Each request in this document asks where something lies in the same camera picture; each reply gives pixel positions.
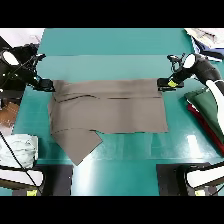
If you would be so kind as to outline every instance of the stack of folded clothes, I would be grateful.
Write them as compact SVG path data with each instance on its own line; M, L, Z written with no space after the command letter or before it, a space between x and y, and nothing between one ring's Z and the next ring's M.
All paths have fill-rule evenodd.
M187 109L199 121L211 140L224 155L224 135L217 119L217 104L210 91L204 88L185 94Z
M223 28L185 28L191 36L196 54L202 54L209 60L224 59L224 29Z

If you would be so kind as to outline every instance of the green cloth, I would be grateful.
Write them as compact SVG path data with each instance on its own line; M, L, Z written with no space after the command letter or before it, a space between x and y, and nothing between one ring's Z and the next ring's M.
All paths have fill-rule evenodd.
M224 135L217 119L217 104L211 91L206 89L189 92L185 97L197 108L219 140L224 143Z

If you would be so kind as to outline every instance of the red cloth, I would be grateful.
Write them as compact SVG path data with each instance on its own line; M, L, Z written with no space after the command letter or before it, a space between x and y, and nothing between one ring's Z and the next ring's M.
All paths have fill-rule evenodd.
M220 140L215 135L213 130L208 126L207 122L202 117L202 115L198 111L196 111L196 109L193 108L190 103L187 105L187 109L196 117L196 119L199 121L199 123L201 124L203 129L206 131L208 136L211 138L211 140L215 143L215 145L218 147L218 149L221 150L222 154L224 155L224 144L220 142Z

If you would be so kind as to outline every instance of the yellow label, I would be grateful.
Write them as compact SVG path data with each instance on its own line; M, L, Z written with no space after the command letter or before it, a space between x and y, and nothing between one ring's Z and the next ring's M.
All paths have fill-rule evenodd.
M195 195L196 196L205 196L205 191L204 190L195 191Z
M170 81L168 82L168 85L169 85L170 87L176 87L178 84L176 84L174 81L170 80Z
M37 196L37 190L27 191L26 193L26 196Z

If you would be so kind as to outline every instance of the green tabletop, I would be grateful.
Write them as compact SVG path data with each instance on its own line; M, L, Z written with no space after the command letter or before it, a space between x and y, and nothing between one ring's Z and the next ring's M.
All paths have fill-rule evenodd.
M48 29L40 52L49 56L38 64L37 70L42 77L72 82L169 77L167 54L192 51L190 38L184 32ZM222 63L215 66L223 72ZM187 80L185 88L163 93L168 133L100 133L103 143L74 166L72 195L158 195L156 164L222 161L219 151L186 110L184 93L200 87L199 82ZM72 164L50 136L50 97L50 93L27 87L13 133L38 136L38 163Z

